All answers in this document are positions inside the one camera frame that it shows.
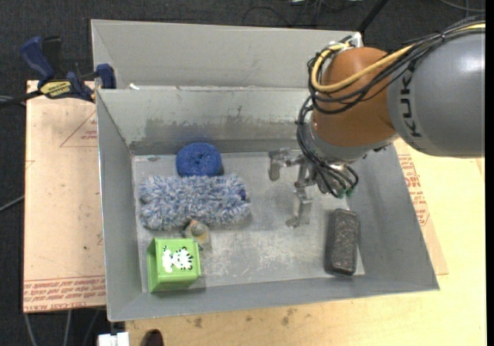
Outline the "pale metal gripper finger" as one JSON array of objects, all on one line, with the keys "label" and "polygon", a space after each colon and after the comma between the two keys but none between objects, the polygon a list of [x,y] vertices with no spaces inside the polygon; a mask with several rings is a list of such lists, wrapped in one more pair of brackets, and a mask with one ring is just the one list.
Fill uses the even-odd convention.
[{"label": "pale metal gripper finger", "polygon": [[303,156],[293,156],[290,148],[280,148],[268,153],[269,156],[269,179],[277,181],[280,177],[281,168],[289,168],[301,165]]},{"label": "pale metal gripper finger", "polygon": [[313,200],[309,197],[306,187],[296,182],[294,189],[294,211],[292,217],[286,221],[286,225],[291,229],[309,225],[312,204]]}]

